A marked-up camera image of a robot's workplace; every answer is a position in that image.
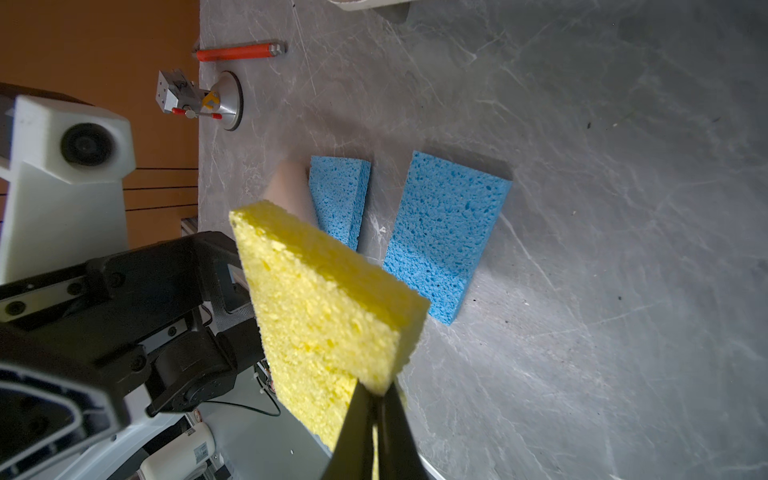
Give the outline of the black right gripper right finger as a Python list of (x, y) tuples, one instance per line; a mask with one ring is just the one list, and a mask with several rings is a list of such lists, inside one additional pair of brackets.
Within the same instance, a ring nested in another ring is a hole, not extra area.
[(397, 387), (376, 401), (378, 471), (381, 480), (428, 480)]

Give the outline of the large yellow textured sponge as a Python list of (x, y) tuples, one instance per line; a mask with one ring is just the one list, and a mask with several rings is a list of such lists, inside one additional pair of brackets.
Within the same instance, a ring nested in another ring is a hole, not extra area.
[(269, 201), (229, 220), (278, 399), (334, 449), (356, 385), (393, 385), (430, 303)]

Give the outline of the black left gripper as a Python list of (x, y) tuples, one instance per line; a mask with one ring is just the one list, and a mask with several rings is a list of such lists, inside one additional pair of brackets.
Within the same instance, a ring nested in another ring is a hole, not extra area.
[(229, 392), (262, 359), (235, 242), (201, 232), (4, 283), (1, 470), (35, 474), (149, 416)]

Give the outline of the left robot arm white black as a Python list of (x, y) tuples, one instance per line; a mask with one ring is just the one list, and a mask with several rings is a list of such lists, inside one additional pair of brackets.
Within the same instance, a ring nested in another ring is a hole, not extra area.
[(235, 243), (1, 267), (5, 479), (316, 478), (279, 404)]

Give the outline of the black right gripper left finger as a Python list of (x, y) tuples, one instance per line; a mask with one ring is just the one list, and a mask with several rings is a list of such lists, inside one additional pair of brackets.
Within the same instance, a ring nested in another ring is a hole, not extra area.
[(373, 429), (376, 420), (374, 396), (357, 383), (344, 424), (322, 480), (371, 480)]

